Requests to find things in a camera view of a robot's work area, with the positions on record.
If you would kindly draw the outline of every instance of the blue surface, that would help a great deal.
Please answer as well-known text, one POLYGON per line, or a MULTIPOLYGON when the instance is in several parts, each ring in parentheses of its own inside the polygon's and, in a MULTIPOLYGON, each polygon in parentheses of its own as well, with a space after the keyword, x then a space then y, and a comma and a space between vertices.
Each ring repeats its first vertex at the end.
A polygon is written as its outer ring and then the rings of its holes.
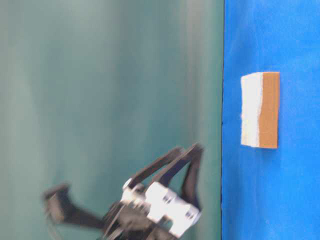
POLYGON ((225 1, 222 238, 320 239, 320 1, 225 1), (240 145, 241 82, 280 72, 279 147, 240 145))

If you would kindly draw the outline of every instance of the teal background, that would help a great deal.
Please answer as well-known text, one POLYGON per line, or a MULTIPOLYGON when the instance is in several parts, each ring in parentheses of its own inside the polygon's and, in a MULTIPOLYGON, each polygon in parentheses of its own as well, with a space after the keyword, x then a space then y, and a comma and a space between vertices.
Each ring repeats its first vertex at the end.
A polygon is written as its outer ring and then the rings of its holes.
POLYGON ((204 211, 183 239, 220 239, 223 18, 222 0, 2 0, 0 239, 50 239, 40 196, 61 182, 102 216, 131 174, 194 142, 204 211))

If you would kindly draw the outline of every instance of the robotic arm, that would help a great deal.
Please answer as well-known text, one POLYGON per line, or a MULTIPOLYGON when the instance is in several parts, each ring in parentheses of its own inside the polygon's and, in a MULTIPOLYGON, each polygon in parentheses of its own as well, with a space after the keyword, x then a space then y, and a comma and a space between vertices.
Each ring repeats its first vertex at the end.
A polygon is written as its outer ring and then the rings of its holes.
POLYGON ((201 215, 196 189, 202 154, 203 148, 195 144, 184 152, 176 147, 159 157, 124 184, 121 200, 115 202, 103 218, 74 205, 68 196, 67 184, 44 193, 46 212, 56 224, 101 230, 102 239, 106 240, 177 240, 201 215), (169 189, 169 184, 187 164, 178 195, 169 189), (159 169, 144 186, 142 181, 159 169))

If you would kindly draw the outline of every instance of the foam block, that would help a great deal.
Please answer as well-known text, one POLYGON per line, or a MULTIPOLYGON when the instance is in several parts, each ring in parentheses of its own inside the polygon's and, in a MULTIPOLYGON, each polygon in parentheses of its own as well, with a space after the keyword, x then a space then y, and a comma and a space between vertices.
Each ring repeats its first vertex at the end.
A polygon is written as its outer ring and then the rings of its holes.
POLYGON ((241 78, 241 144, 278 148, 279 72, 255 72, 241 78))

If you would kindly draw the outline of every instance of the white foam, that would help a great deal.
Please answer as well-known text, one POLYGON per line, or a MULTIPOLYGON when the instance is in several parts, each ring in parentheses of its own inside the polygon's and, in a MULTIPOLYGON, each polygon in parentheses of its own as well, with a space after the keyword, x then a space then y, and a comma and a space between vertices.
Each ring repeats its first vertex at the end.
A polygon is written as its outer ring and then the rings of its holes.
POLYGON ((263 99, 263 72, 241 77, 241 144, 259 147, 259 117, 263 99))

